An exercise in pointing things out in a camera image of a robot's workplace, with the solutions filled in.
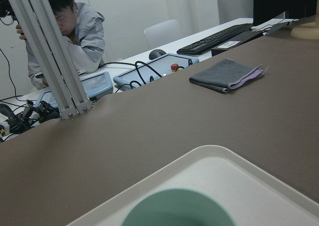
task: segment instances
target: hand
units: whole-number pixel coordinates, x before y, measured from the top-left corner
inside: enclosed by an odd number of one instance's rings
[[[21,25],[20,24],[16,25],[15,29],[17,29],[16,33],[20,34],[19,39],[26,40],[26,37],[25,37],[24,32],[23,32],[23,30],[21,28]]]
[[[42,83],[45,84],[46,86],[49,86],[48,82],[46,81],[45,78],[42,79]]]

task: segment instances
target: brown table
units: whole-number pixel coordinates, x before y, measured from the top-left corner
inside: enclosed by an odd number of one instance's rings
[[[0,145],[0,225],[66,225],[198,146],[229,148],[319,202],[319,41],[284,28]],[[188,78],[268,67],[230,94]]]

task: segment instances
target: computer mouse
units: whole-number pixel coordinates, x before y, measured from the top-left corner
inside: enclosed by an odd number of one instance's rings
[[[166,52],[161,49],[152,50],[149,54],[149,59],[154,60],[155,58],[160,57],[161,55],[165,55]]]

